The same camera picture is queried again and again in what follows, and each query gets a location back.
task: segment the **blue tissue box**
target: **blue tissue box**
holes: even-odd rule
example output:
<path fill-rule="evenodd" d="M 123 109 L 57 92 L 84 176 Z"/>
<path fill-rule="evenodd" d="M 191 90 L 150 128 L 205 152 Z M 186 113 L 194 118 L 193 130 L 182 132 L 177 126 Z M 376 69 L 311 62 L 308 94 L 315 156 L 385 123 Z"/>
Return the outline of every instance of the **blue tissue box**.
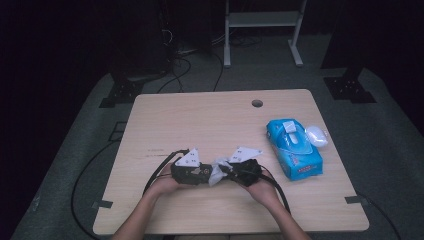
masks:
<path fill-rule="evenodd" d="M 322 174 L 322 157 L 295 119 L 271 120 L 267 125 L 268 139 L 284 174 L 290 180 L 300 180 Z"/>

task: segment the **white shelf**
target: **white shelf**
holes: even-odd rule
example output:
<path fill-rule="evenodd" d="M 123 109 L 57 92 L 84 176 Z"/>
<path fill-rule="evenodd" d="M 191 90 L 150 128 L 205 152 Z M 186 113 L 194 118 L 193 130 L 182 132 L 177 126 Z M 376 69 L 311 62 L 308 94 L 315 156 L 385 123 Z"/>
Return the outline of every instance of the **white shelf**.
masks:
<path fill-rule="evenodd" d="M 298 11 L 230 13 L 229 27 L 296 26 L 298 15 Z"/>

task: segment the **cable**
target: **cable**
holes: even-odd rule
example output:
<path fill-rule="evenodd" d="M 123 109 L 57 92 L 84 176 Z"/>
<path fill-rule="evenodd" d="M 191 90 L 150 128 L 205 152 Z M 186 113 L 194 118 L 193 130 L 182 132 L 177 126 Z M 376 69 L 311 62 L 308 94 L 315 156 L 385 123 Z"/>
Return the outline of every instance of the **cable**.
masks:
<path fill-rule="evenodd" d="M 367 197 L 366 195 L 362 194 L 361 192 L 355 190 L 356 194 L 359 196 L 365 198 L 371 205 L 373 205 L 380 213 L 383 215 L 383 217 L 387 220 L 387 222 L 392 227 L 394 233 L 396 234 L 397 239 L 401 240 L 401 236 L 399 234 L 399 231 L 397 230 L 395 224 L 392 222 L 392 220 L 389 218 L 389 216 L 381 209 L 371 198 Z"/>
<path fill-rule="evenodd" d="M 181 58 L 180 60 L 183 60 L 183 61 L 185 61 L 188 64 L 187 70 L 185 72 L 183 72 L 181 75 L 176 76 L 175 78 L 173 78 L 173 79 L 169 80 L 168 82 L 166 82 L 165 84 L 163 84 L 162 87 L 160 87 L 159 90 L 156 93 L 160 93 L 160 91 L 162 91 L 162 89 L 164 87 L 166 87 L 166 85 L 170 84 L 171 82 L 173 82 L 173 81 L 175 81 L 177 79 L 179 80 L 180 77 L 184 76 L 185 74 L 187 74 L 190 71 L 190 69 L 191 69 L 191 63 L 190 63 L 190 61 L 188 61 L 187 59 L 184 59 L 184 58 Z"/>
<path fill-rule="evenodd" d="M 274 179 L 272 179 L 272 178 L 270 178 L 268 176 L 265 176 L 263 174 L 259 175 L 259 178 L 261 178 L 261 179 L 263 179 L 263 180 L 271 183 L 277 189 L 278 193 L 281 196 L 281 200 L 283 200 L 284 207 L 286 207 L 287 212 L 289 212 L 291 214 L 290 206 L 289 206 L 289 203 L 287 202 L 286 195 L 284 194 L 283 189 L 277 183 L 277 181 L 275 181 Z"/>
<path fill-rule="evenodd" d="M 215 86 L 213 87 L 213 92 L 215 92 L 216 87 L 218 86 L 219 80 L 221 80 L 221 76 L 222 76 L 222 73 L 224 71 L 224 63 L 222 62 L 221 58 L 216 53 L 213 53 L 213 55 L 215 55 L 215 57 L 218 58 L 219 64 L 221 65 L 221 71 L 219 73 L 218 79 L 216 80 Z"/>
<path fill-rule="evenodd" d="M 165 158 L 165 160 L 163 160 L 163 162 L 159 165 L 159 167 L 153 172 L 152 176 L 150 176 L 149 180 L 146 183 L 146 186 L 144 187 L 143 195 L 144 193 L 146 193 L 147 189 L 149 189 L 150 185 L 152 185 L 153 181 L 155 181 L 156 178 L 160 176 L 160 175 L 158 176 L 158 174 L 160 173 L 160 171 L 162 171 L 162 168 L 165 167 L 165 165 L 169 161 L 171 161 L 171 159 L 173 159 L 178 153 L 182 153 L 183 155 L 186 155 L 188 152 L 189 150 L 179 150 L 169 154 L 169 156 Z"/>
<path fill-rule="evenodd" d="M 246 1 L 244 1 L 244 3 L 243 3 L 243 5 L 242 5 L 242 7 L 241 7 L 241 9 L 238 11 L 238 12 L 245 12 L 245 8 L 246 8 L 246 6 L 247 6 L 247 0 Z M 252 8 L 252 5 L 253 5 L 253 3 L 254 3 L 255 1 L 252 1 L 251 3 L 250 3 L 250 6 L 248 7 L 248 10 L 247 11 L 249 11 L 251 8 Z M 237 28 L 233 28 L 233 30 L 231 30 L 231 32 L 229 33 L 229 35 L 231 36 L 234 32 L 236 32 L 237 31 Z M 212 40 L 212 46 L 213 45 L 217 45 L 218 43 L 220 43 L 220 42 L 222 42 L 222 41 L 224 41 L 224 39 L 225 39 L 225 34 L 222 34 L 221 36 L 219 36 L 218 38 L 216 38 L 216 39 L 213 39 Z"/>
<path fill-rule="evenodd" d="M 121 139 L 116 139 L 111 141 L 109 144 L 107 144 L 106 146 L 104 146 L 102 149 L 100 149 L 89 161 L 88 163 L 84 166 L 84 168 L 82 169 L 82 171 L 80 172 L 80 174 L 77 177 L 77 180 L 74 183 L 74 187 L 72 189 L 72 194 L 71 194 L 71 212 L 72 212 L 72 217 L 74 218 L 75 222 L 77 223 L 78 227 L 85 233 L 87 234 L 87 236 L 91 237 L 92 239 L 99 239 L 97 236 L 95 236 L 94 234 L 92 234 L 91 232 L 89 232 L 87 229 L 84 228 L 84 226 L 81 224 L 81 222 L 78 220 L 78 217 L 75 213 L 75 209 L 74 209 L 74 198 L 75 198 L 75 192 L 78 186 L 78 183 L 81 179 L 81 176 L 84 174 L 85 170 L 87 170 L 88 166 L 90 166 L 90 164 L 104 151 L 106 150 L 108 147 L 110 147 L 112 144 L 117 143 L 117 142 L 121 142 Z"/>
<path fill-rule="evenodd" d="M 175 74 L 175 70 L 174 70 L 174 68 L 172 68 L 172 75 L 174 75 L 174 77 L 175 77 L 175 78 L 177 78 L 178 84 L 180 85 L 180 90 L 179 90 L 179 92 L 184 92 L 183 84 L 181 83 L 180 77 L 179 77 L 179 76 L 177 76 L 177 74 Z"/>
<path fill-rule="evenodd" d="M 271 178 L 272 178 L 272 180 L 278 185 L 278 187 L 281 189 L 281 187 L 280 187 L 280 185 L 277 183 L 277 181 L 275 180 L 275 178 L 274 178 L 274 176 L 272 175 L 272 173 L 268 170 L 268 168 L 266 168 L 266 167 L 264 167 L 264 166 L 262 166 L 262 165 L 260 165 L 263 169 L 265 169 L 268 173 L 269 173 L 269 175 L 271 175 Z M 290 214 L 291 214 L 291 212 L 290 212 L 290 207 L 289 207 L 289 203 L 288 203 L 288 201 L 287 201 L 287 198 L 286 198 L 286 196 L 284 195 L 284 192 L 283 192 L 283 189 L 281 189 L 281 192 L 280 192 L 280 196 L 281 196 L 281 198 L 282 198 L 282 200 L 283 200 L 283 203 L 284 203 L 284 206 L 287 206 L 286 208 L 288 208 L 289 210 L 287 210 Z"/>
<path fill-rule="evenodd" d="M 178 52 L 176 52 L 176 54 L 179 58 L 182 58 L 182 57 L 187 57 L 188 55 L 194 54 L 198 51 L 199 51 L 199 49 L 195 48 L 195 49 L 191 49 L 191 50 L 178 51 Z"/>
<path fill-rule="evenodd" d="M 162 34 L 164 33 L 164 32 L 167 32 L 167 33 L 169 33 L 169 41 L 168 41 L 168 43 L 163 43 L 163 44 L 165 44 L 165 46 L 169 46 L 168 44 L 170 44 L 171 42 L 172 42 L 172 40 L 174 39 L 174 35 L 172 34 L 172 32 L 171 31 L 169 31 L 168 29 L 162 29 Z"/>

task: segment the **white tissue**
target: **white tissue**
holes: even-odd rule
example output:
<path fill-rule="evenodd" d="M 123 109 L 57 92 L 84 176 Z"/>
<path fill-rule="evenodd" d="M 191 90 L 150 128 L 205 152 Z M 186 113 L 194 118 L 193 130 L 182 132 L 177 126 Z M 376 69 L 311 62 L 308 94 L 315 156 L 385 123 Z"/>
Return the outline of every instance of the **white tissue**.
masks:
<path fill-rule="evenodd" d="M 217 184 L 221 179 L 225 176 L 227 176 L 226 173 L 224 173 L 221 168 L 219 168 L 219 165 L 226 166 L 230 169 L 233 167 L 228 163 L 228 158 L 218 158 L 215 159 L 215 161 L 212 163 L 212 173 L 209 178 L 209 186 L 212 187 L 213 185 Z"/>

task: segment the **floor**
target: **floor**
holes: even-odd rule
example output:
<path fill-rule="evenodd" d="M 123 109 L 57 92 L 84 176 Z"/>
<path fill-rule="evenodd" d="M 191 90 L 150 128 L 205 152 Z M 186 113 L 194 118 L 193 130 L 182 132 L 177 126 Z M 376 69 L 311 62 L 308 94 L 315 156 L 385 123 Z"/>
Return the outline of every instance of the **floor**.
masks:
<path fill-rule="evenodd" d="M 180 77 L 181 85 L 172 81 L 161 89 L 174 78 L 170 73 L 145 84 L 142 93 L 155 94 L 159 89 L 161 93 L 310 90 L 354 188 L 369 198 L 363 207 L 370 221 L 364 232 L 309 233 L 310 236 L 398 239 L 389 219 L 402 239 L 422 239 L 424 139 L 390 96 L 384 82 L 367 69 L 362 71 L 359 81 L 376 103 L 332 98 L 323 78 L 341 76 L 345 69 L 320 69 L 330 37 L 300 36 L 298 47 L 304 61 L 301 68 L 295 66 L 291 57 L 287 45 L 290 36 L 263 37 L 250 47 L 232 48 L 232 66 L 228 69 L 222 69 L 223 48 L 217 46 L 213 49 L 216 55 L 201 52 L 175 61 L 176 75 L 182 75 L 191 65 Z M 99 79 L 12 239 L 91 239 L 82 228 L 93 234 L 96 203 L 102 199 L 119 148 L 119 143 L 109 139 L 122 135 L 120 130 L 125 124 L 119 122 L 127 121 L 132 107 L 123 103 L 99 108 L 112 86 L 110 74 Z M 74 220 L 72 209 L 81 226 Z"/>

